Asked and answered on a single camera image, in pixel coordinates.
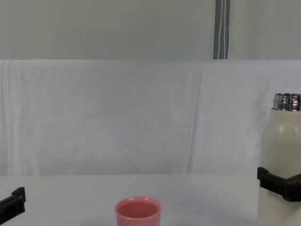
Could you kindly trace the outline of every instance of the cup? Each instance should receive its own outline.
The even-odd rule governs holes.
[[[159,226],[161,203],[144,196],[121,200],[115,206],[118,226]]]

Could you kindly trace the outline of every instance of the black clamp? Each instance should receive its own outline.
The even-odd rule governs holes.
[[[257,179],[260,180],[260,187],[282,195],[289,202],[301,202],[301,174],[284,179],[258,167]]]
[[[20,187],[11,196],[0,201],[0,225],[25,212],[25,189]]]

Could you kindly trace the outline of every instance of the wrinkled white fabric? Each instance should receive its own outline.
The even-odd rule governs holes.
[[[0,174],[254,173],[273,96],[300,93],[300,71],[301,61],[0,61]]]
[[[301,61],[203,63],[189,171],[255,173],[274,94],[301,93],[300,72]]]
[[[1,61],[0,174],[186,173],[200,62]]]

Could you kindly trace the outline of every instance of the white cloth backdrop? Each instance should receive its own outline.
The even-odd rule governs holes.
[[[202,64],[189,172],[255,173],[274,94],[301,93],[300,71],[301,61]]]
[[[2,61],[0,173],[186,173],[200,62]]]
[[[255,173],[301,61],[0,61],[0,174]]]
[[[299,0],[231,0],[228,59],[301,59]]]

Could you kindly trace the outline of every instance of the gray wall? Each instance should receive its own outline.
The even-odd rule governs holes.
[[[300,0],[231,0],[229,59],[301,59]]]
[[[0,59],[212,59],[214,0],[1,0]]]

